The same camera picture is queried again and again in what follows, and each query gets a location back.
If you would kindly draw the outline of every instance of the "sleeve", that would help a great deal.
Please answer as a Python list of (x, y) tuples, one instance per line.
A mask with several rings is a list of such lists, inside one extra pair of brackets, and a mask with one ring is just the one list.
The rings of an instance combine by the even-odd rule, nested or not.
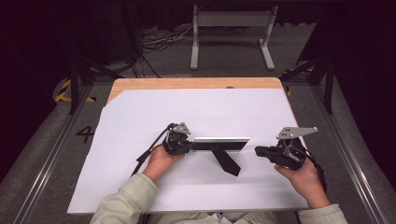
[(91, 223), (137, 223), (154, 202), (158, 189), (145, 175), (133, 175), (116, 194), (106, 196)]
[(347, 223), (344, 218), (344, 213), (341, 211), (338, 204), (318, 208), (310, 209), (299, 212), (300, 220), (303, 224), (345, 224)]

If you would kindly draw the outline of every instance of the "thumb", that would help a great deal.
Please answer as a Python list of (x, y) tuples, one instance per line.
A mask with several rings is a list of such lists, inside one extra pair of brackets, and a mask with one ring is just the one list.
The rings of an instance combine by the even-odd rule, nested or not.
[(292, 175), (292, 170), (289, 170), (288, 168), (281, 166), (281, 165), (275, 165), (274, 168), (283, 176), (285, 176), (287, 179), (290, 179)]

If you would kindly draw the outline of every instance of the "hand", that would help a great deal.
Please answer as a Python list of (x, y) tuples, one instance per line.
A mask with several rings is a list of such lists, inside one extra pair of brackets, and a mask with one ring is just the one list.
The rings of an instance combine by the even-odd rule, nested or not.
[(159, 145), (153, 149), (149, 156), (148, 166), (143, 174), (155, 182), (160, 176), (165, 174), (172, 165), (180, 161), (183, 155), (171, 156), (166, 151), (163, 145)]
[(321, 208), (331, 204), (320, 184), (317, 168), (312, 161), (305, 160), (303, 166), (296, 171), (280, 165), (275, 165), (275, 169), (306, 199), (309, 208)]

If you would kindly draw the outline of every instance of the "table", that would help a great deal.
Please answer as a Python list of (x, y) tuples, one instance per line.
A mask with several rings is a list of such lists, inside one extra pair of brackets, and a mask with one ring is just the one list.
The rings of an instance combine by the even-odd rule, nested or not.
[(224, 173), (212, 153), (190, 151), (157, 183), (161, 190), (149, 213), (306, 208), (290, 182), (254, 151), (275, 145), (284, 126), (297, 126), (277, 78), (147, 78), (115, 81), (68, 213), (94, 212), (129, 178), (134, 160), (169, 122), (186, 122), (189, 139), (249, 141), (229, 152), (242, 168), (239, 176)]

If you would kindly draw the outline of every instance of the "metal bar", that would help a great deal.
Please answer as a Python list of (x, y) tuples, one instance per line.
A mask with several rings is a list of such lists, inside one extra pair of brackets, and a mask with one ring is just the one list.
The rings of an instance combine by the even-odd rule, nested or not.
[(364, 175), (361, 167), (358, 164), (358, 161), (355, 158), (355, 155), (353, 154), (352, 150), (347, 146), (343, 139), (343, 136), (341, 135), (341, 131), (338, 127), (337, 121), (335, 120), (333, 115), (329, 115), (327, 113), (327, 108), (322, 103), (323, 94), (321, 93), (319, 87), (311, 86), (311, 91), (315, 96), (315, 99), (322, 111), (322, 114), (326, 118), (326, 121), (331, 128), (335, 140), (337, 141), (341, 158), (346, 165), (346, 168), (356, 187), (356, 190), (361, 196), (361, 200), (367, 210), (370, 219), (373, 223), (388, 224), (389, 222), (385, 217), (384, 213), (379, 208), (378, 201), (375, 198), (374, 193), (369, 183), (367, 182), (366, 176)]
[(84, 86), (82, 88), (82, 94), (80, 95), (79, 99), (81, 101), (81, 104), (78, 105), (75, 113), (73, 115), (69, 115), (69, 117), (67, 118), (64, 127), (62, 128), (61, 133), (58, 136), (58, 139), (56, 140), (51, 152), (49, 153), (49, 156), (47, 157), (43, 167), (41, 168), (41, 171), (38, 173), (38, 176), (35, 179), (35, 183), (30, 189), (30, 192), (27, 195), (19, 213), (15, 217), (13, 221), (14, 224), (27, 223), (30, 215), (32, 215), (35, 209), (35, 205), (40, 199), (40, 196), (50, 179), (52, 171), (55, 168), (56, 162), (59, 160), (59, 157), (64, 150), (67, 136), (69, 135), (70, 130), (73, 127), (79, 112), (81, 111), (81, 108), (84, 106), (84, 103), (86, 101), (85, 99), (89, 96), (91, 89), (92, 86)]

